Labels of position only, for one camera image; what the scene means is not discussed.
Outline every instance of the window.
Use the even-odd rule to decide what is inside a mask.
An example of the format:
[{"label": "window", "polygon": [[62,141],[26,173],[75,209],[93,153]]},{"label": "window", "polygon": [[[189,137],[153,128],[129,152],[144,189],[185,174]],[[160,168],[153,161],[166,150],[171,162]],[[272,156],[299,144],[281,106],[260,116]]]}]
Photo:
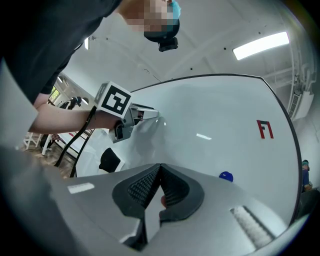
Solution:
[{"label": "window", "polygon": [[51,94],[50,94],[50,97],[49,97],[49,100],[54,103],[59,95],[60,95],[60,92],[57,90],[56,87],[53,87]]}]

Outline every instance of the forearm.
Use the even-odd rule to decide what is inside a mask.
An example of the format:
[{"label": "forearm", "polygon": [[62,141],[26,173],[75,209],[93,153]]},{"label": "forearm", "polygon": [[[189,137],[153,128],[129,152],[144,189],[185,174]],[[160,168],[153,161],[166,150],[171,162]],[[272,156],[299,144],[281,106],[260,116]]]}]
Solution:
[{"label": "forearm", "polygon": [[[50,104],[42,104],[37,110],[38,116],[29,131],[39,134],[77,132],[85,124],[90,112],[62,109]],[[118,120],[119,118],[114,115],[97,110],[87,129],[113,129]]]}]

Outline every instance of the fluorescent light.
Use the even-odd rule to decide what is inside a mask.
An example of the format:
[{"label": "fluorescent light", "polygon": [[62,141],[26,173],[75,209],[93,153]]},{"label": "fluorescent light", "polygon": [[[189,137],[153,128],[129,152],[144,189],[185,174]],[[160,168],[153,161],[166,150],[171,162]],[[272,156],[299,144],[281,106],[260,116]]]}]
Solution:
[{"label": "fluorescent light", "polygon": [[84,47],[89,50],[89,37],[84,40]]},{"label": "fluorescent light", "polygon": [[289,44],[288,34],[287,32],[281,32],[260,38],[258,40],[242,45],[238,48],[235,48],[233,49],[233,53],[236,59],[239,61],[250,55],[257,54],[265,50],[287,44]]},{"label": "fluorescent light", "polygon": [[82,98],[81,100],[82,100],[85,104],[88,105],[88,102],[86,102],[86,101],[84,100],[84,98]]},{"label": "fluorescent light", "polygon": [[202,139],[206,139],[206,140],[208,140],[208,141],[212,140],[212,138],[209,138],[209,137],[204,136],[204,135],[199,134],[199,133],[197,133],[196,135],[197,135],[198,137],[200,137],[200,138],[202,138]]}]

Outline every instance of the person in blue shirt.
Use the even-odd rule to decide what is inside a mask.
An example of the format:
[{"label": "person in blue shirt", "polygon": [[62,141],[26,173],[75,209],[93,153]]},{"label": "person in blue shirt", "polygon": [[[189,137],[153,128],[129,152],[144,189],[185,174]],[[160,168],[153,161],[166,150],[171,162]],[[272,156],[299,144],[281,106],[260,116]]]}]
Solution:
[{"label": "person in blue shirt", "polygon": [[302,192],[312,190],[312,184],[309,182],[309,162],[303,160],[302,162]]}]

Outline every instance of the black shirt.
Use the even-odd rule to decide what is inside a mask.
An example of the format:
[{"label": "black shirt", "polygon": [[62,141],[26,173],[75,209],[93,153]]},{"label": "black shirt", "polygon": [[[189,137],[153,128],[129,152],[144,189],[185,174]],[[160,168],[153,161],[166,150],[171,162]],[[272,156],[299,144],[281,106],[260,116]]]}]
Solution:
[{"label": "black shirt", "polygon": [[67,66],[75,49],[120,2],[43,0],[36,11],[21,11],[23,23],[16,20],[20,26],[19,31],[16,31],[19,34],[13,34],[11,39],[7,39],[10,46],[6,47],[3,56],[17,84],[31,103],[35,102],[39,93],[50,94],[59,73]]}]

